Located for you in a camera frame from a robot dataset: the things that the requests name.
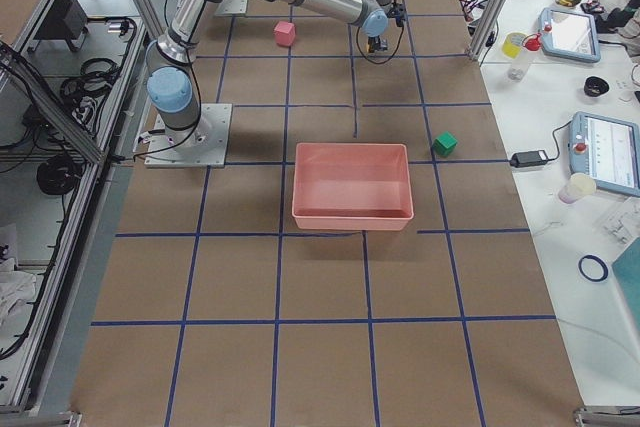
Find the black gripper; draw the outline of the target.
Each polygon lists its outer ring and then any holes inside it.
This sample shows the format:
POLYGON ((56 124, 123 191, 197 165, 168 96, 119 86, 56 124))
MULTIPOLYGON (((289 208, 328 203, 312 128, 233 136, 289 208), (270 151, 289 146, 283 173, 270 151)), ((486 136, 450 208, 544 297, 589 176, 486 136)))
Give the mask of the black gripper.
POLYGON ((405 6, 402 3, 393 2, 387 12, 387 17, 393 19, 397 26, 405 24, 405 6))

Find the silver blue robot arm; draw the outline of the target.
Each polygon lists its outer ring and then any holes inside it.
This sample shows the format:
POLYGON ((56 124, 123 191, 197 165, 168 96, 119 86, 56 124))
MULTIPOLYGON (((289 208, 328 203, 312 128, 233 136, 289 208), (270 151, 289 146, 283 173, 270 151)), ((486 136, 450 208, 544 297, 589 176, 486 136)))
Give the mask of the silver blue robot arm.
MULTIPOLYGON (((371 52, 384 47, 389 23, 404 25, 406 10, 397 0, 263 0, 282 1, 360 28, 371 52)), ((222 0, 183 0, 171 24, 147 49, 148 96, 164 123, 171 149, 196 146, 206 135, 204 108, 193 72, 199 24, 222 0)))

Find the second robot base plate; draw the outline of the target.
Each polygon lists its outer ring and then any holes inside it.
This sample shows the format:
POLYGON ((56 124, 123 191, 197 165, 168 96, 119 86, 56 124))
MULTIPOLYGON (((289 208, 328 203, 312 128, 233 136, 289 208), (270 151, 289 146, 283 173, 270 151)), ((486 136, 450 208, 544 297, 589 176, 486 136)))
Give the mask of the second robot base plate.
POLYGON ((245 16, 248 9, 248 0, 222 0, 216 10, 217 17, 245 16))

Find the robot arm base plate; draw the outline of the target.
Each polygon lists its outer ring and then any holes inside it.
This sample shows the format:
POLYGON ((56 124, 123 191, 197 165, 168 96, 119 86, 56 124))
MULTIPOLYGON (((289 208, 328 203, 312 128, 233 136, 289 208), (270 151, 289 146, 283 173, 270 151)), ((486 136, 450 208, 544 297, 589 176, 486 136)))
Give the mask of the robot arm base plate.
POLYGON ((224 168, 231 117, 231 104, 205 103, 195 133, 183 143, 171 130, 153 136, 144 164, 149 168, 224 168))

